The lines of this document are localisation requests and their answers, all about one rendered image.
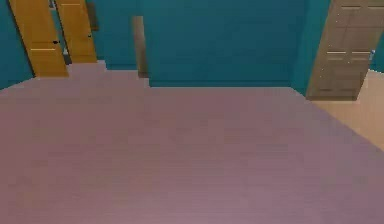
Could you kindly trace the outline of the orange wooden room door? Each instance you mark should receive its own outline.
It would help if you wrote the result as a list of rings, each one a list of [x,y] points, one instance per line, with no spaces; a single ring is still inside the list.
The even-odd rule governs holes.
[[[85,0],[55,0],[73,63],[96,63],[97,56]]]
[[[67,77],[49,0],[8,0],[37,78]]]

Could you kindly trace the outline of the grey-brown panelled room door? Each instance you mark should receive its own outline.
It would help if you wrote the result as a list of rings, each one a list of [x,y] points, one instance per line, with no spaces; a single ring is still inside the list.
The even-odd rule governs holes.
[[[306,98],[356,100],[383,32],[384,0],[331,0]]]

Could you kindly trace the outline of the brown narrow room door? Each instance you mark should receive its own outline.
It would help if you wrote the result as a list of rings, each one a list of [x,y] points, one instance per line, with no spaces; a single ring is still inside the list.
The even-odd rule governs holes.
[[[134,16],[132,18],[132,27],[138,76],[140,78],[148,78],[149,75],[146,59],[146,43],[143,17]]]

